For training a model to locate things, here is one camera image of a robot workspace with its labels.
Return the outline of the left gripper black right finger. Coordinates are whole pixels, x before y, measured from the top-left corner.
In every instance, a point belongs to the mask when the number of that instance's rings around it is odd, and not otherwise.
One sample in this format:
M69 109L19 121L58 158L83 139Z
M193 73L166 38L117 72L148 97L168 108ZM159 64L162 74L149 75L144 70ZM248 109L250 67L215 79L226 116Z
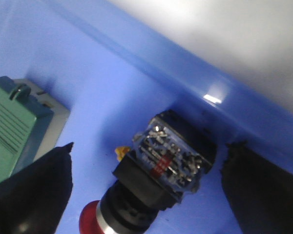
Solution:
M227 144L222 188L244 234L293 234L293 175L252 151Z

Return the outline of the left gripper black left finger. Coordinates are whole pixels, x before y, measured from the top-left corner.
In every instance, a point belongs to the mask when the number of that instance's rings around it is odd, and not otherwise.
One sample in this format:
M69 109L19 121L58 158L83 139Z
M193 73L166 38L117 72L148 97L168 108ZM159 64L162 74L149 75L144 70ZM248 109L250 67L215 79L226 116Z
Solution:
M73 143L56 147L0 183L0 234L53 234L73 189Z

